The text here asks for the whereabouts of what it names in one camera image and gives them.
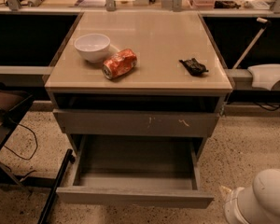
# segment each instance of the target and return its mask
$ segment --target white bowl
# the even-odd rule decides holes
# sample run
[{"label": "white bowl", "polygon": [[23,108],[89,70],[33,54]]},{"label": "white bowl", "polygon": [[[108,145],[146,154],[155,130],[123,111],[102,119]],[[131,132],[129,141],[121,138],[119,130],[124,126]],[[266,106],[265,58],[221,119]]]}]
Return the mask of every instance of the white bowl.
[{"label": "white bowl", "polygon": [[97,63],[108,55],[110,39],[103,34],[83,35],[75,41],[75,48],[82,58]]}]

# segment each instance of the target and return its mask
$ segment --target speckled floor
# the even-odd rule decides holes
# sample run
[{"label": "speckled floor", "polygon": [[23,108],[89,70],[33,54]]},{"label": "speckled floor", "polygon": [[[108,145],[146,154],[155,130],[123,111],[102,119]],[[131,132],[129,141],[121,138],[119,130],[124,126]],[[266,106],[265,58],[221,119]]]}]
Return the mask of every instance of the speckled floor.
[{"label": "speckled floor", "polygon": [[[30,161],[23,161],[3,148],[0,161],[15,174],[54,177],[69,142],[49,111],[28,112],[22,124],[35,131],[39,148]],[[33,136],[19,127],[7,142],[22,156],[35,147]],[[247,187],[256,173],[280,168],[280,110],[264,111],[259,107],[229,106],[200,158],[203,190],[215,200],[207,209],[170,209],[139,206],[96,206],[62,203],[57,200],[49,223],[227,223],[223,204],[228,189]],[[27,195],[18,189],[0,189],[1,223],[37,223],[48,197],[45,190]]]}]

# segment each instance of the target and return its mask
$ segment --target red can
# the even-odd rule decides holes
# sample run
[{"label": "red can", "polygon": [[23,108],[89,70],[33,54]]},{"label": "red can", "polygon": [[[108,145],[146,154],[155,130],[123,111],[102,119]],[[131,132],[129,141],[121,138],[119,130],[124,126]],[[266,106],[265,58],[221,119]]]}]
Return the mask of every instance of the red can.
[{"label": "red can", "polygon": [[131,49],[124,49],[104,61],[103,73],[108,79],[120,77],[137,65],[137,57]]}]

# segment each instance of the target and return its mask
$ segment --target wooden cabinet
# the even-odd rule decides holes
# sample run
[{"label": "wooden cabinet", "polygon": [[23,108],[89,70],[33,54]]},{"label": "wooden cabinet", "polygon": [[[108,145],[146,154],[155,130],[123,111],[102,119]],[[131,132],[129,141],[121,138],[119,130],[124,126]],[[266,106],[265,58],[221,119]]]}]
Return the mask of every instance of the wooden cabinet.
[{"label": "wooden cabinet", "polygon": [[[60,198],[206,208],[213,197],[201,190],[198,159],[231,84],[198,14],[93,11],[78,28],[46,84],[54,116],[77,154],[70,184],[57,189]],[[134,71],[108,80],[81,60],[73,42],[91,32],[132,49],[138,56]],[[210,70],[204,77],[192,77],[178,61],[196,48]]]}]

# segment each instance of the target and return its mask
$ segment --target beige countertop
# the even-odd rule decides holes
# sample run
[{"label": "beige countertop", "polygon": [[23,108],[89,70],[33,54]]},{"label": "beige countertop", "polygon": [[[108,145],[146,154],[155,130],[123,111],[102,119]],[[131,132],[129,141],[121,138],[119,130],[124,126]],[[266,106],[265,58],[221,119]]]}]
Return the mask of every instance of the beige countertop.
[{"label": "beige countertop", "polygon": [[[74,47],[85,34],[111,39],[110,54],[132,49],[138,64],[127,76],[108,80],[101,63],[83,60]],[[196,58],[209,70],[191,76],[178,61]],[[196,11],[87,11],[46,83],[47,90],[157,90],[229,92],[232,87]]]}]

